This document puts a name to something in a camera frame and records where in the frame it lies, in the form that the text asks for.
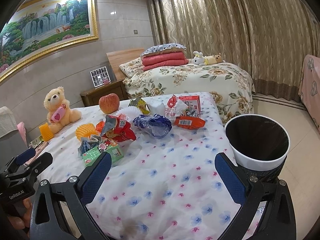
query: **human hand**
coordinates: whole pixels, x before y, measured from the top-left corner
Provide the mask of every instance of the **human hand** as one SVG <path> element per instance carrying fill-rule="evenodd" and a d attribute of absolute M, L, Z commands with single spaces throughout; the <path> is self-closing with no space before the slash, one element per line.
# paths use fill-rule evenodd
<path fill-rule="evenodd" d="M 32 212 L 32 203 L 29 198 L 23 200 L 23 205 L 27 209 L 26 213 L 23 215 L 23 218 L 8 216 L 8 220 L 12 224 L 13 228 L 16 230 L 22 230 L 25 227 L 30 227 L 31 212 Z"/>

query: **red apple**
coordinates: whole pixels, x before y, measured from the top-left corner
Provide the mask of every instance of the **red apple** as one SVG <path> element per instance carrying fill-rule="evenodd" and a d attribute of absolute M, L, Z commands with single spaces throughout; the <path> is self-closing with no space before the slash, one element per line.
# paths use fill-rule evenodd
<path fill-rule="evenodd" d="M 105 114 L 111 114 L 119 109 L 120 99 L 117 94 L 109 94 L 99 99 L 99 106 Z"/>

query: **stuffed toy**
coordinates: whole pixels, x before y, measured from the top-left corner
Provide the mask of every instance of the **stuffed toy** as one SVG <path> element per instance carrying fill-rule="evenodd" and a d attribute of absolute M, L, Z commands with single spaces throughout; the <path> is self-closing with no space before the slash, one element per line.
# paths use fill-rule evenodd
<path fill-rule="evenodd" d="M 52 89 L 44 99 L 44 107 L 49 111 L 47 120 L 53 134 L 58 133 L 63 127 L 76 122 L 81 118 L 81 112 L 70 109 L 70 102 L 64 97 L 63 87 Z"/>
<path fill-rule="evenodd" d="M 193 54 L 195 55 L 195 57 L 193 58 L 193 63 L 199 66 L 213 65 L 223 62 L 221 53 L 219 53 L 219 55 L 205 57 L 203 56 L 202 52 L 194 51 Z"/>

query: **waterfall painting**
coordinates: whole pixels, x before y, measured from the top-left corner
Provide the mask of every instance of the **waterfall painting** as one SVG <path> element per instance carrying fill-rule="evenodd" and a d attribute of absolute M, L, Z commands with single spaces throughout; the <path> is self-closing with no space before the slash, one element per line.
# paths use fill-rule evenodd
<path fill-rule="evenodd" d="M 0 32 L 0 82 L 58 49 L 98 39 L 94 0 L 33 0 Z"/>

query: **beige patterned curtain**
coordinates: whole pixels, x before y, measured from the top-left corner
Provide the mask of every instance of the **beige patterned curtain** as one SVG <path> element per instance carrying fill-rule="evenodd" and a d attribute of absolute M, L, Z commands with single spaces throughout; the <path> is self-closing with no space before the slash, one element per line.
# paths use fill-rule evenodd
<path fill-rule="evenodd" d="M 320 24 L 300 0 L 149 0 L 158 44 L 221 53 L 257 93 L 299 101 L 303 58 L 320 56 Z"/>

